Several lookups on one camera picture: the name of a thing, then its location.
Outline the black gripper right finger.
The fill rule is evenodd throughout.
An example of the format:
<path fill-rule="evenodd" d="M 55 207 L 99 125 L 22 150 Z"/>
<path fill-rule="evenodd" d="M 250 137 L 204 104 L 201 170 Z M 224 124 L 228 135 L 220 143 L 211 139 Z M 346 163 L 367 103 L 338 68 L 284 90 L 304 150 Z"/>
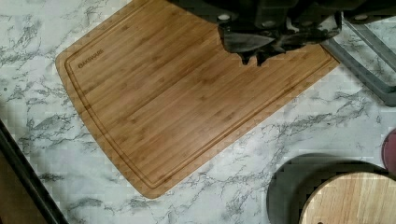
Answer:
<path fill-rule="evenodd" d="M 257 65 L 261 66 L 267 59 L 278 54 L 300 49 L 306 45 L 315 45 L 339 35 L 342 31 L 342 14 L 336 12 L 324 21 L 308 27 L 297 28 L 290 19 L 286 28 L 274 41 L 260 47 L 256 53 Z"/>

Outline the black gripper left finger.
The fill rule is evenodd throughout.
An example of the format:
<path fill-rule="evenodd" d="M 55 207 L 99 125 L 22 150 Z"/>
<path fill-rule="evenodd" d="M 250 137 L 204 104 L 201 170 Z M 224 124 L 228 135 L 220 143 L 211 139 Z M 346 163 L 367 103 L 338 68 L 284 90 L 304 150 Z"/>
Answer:
<path fill-rule="evenodd" d="M 257 65 L 276 56 L 271 44 L 276 40 L 269 31 L 248 30 L 236 23 L 223 23 L 218 26 L 219 37 L 223 48 L 237 54 L 243 65 L 255 57 Z"/>

